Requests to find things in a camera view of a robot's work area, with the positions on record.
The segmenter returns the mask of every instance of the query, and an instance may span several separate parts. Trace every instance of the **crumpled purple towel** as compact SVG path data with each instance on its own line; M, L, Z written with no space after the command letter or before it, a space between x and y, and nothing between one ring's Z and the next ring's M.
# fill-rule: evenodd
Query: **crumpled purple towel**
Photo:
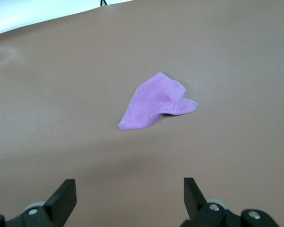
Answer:
M193 112L198 103L183 98L186 89L177 81L159 72L136 90L117 125L118 129L142 129L157 121L163 114L181 115Z

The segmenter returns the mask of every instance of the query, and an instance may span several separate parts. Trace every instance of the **white round robot part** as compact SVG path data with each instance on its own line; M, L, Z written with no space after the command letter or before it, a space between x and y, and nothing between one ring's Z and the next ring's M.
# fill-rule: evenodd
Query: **white round robot part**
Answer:
M35 203L33 203L33 204L30 204L28 207L26 207L26 208L24 209L24 211L26 211L27 209L30 209L30 208L32 208L32 207L42 207L44 204L45 204L45 201L42 201L42 202L35 202Z
M216 203L216 204L219 204L221 205L224 209L226 210L229 210L229 207L227 206L227 204L221 200L218 200L218 199L206 199L206 201L208 203Z

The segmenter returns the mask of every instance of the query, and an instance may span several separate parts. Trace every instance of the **microfiber cloth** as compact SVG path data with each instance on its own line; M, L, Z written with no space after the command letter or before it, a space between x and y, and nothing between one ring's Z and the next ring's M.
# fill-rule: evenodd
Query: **microfiber cloth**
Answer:
M183 98L185 92L186 89L179 82L159 72L137 88L117 125L118 129L142 129L164 114L182 115L193 112L198 103Z

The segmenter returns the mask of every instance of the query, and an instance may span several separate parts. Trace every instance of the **screw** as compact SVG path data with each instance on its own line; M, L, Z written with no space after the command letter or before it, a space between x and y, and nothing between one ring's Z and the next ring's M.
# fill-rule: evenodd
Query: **screw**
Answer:
M209 205L209 208L211 209L211 210L213 210L213 211L219 211L220 209L219 209L219 207L218 207L218 205L217 204L210 204Z
M252 218L257 219L257 220L261 218L260 215L255 211L250 211L250 212L248 212L248 214L249 214L249 216L251 216Z
M37 209L32 209L32 210L30 210L30 211L28 212L28 214L29 214L29 215L34 215L34 214L36 214L37 212L38 212Z

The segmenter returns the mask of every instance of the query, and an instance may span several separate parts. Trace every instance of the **beige tabletop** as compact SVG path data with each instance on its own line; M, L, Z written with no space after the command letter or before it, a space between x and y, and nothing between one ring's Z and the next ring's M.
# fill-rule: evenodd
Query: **beige tabletop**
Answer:
M118 130L158 72L198 109ZM184 177L284 227L284 0L135 0L0 35L6 219L74 178L66 227L178 227Z

